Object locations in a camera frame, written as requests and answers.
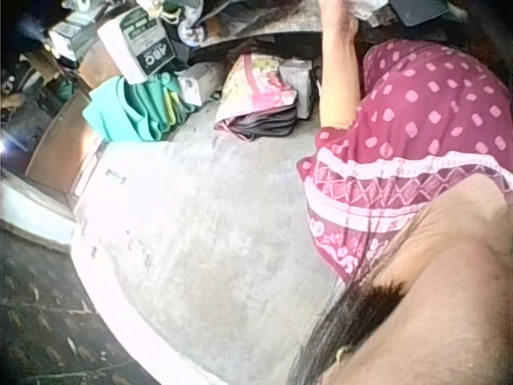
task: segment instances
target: red patterned fabric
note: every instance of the red patterned fabric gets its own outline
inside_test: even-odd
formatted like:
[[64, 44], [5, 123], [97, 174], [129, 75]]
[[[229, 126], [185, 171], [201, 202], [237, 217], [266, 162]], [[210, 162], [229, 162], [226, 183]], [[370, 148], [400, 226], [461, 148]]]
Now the red patterned fabric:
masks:
[[507, 89], [481, 63], [433, 43], [391, 41], [367, 53], [364, 71], [353, 125], [323, 128], [317, 153], [298, 164], [313, 240], [344, 282], [469, 175], [489, 176], [513, 201]]

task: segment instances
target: concrete floor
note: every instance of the concrete floor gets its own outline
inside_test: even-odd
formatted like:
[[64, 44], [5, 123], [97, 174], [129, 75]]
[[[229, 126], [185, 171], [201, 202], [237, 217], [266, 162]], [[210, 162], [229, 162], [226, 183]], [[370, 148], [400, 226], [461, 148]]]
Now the concrete floor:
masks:
[[161, 383], [285, 384], [337, 290], [296, 171], [318, 115], [244, 143], [213, 131], [215, 113], [169, 142], [110, 144], [75, 208], [72, 256], [106, 324]]

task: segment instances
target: pink pouch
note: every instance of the pink pouch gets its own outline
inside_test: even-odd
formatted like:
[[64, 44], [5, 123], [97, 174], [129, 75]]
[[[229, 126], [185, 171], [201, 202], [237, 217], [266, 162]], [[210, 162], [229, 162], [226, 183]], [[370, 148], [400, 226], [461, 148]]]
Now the pink pouch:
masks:
[[223, 87], [215, 129], [229, 129], [233, 118], [294, 105], [297, 92], [284, 84], [278, 70], [281, 59], [270, 55], [242, 55]]

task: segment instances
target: pile of items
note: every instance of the pile of items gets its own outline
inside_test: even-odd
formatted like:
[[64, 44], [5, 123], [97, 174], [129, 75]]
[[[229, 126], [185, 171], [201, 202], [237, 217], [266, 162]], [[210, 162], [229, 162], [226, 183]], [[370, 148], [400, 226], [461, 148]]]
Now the pile of items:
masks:
[[[180, 25], [190, 26], [191, 20], [198, 22], [205, 17], [207, 8], [199, 8], [200, 17], [191, 14], [188, 7], [182, 12], [182, 8], [173, 6], [170, 12], [162, 2], [142, 3], [145, 8], [137, 6], [117, 15], [114, 9], [107, 17], [109, 20], [97, 30], [106, 52], [122, 74], [94, 89], [90, 93], [91, 104], [83, 111], [86, 121], [103, 138], [165, 140], [169, 132], [183, 124], [223, 85], [214, 128], [231, 132], [241, 140], [287, 136], [298, 119], [309, 118], [313, 104], [310, 62], [252, 53], [241, 55], [229, 75], [227, 63], [197, 63], [177, 71], [183, 65], [176, 65], [176, 38], [188, 39], [180, 33]], [[102, 6], [103, 12], [89, 13], [105, 13], [106, 6]], [[55, 49], [69, 59], [83, 55], [87, 45], [84, 34], [78, 32], [76, 37], [67, 38], [68, 44], [62, 41], [63, 28], [80, 19], [76, 14], [80, 13], [75, 12], [50, 33]], [[176, 33], [172, 39], [170, 29]]]

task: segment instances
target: green fabric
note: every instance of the green fabric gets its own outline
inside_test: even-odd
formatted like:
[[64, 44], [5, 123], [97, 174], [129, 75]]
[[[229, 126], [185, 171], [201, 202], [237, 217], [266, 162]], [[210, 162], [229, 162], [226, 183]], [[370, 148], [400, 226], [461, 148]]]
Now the green fabric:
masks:
[[[194, 112], [178, 96], [180, 85], [168, 73], [130, 85], [116, 76], [93, 90], [83, 111], [87, 122], [110, 141], [157, 141]], [[166, 107], [171, 100], [171, 108]]]

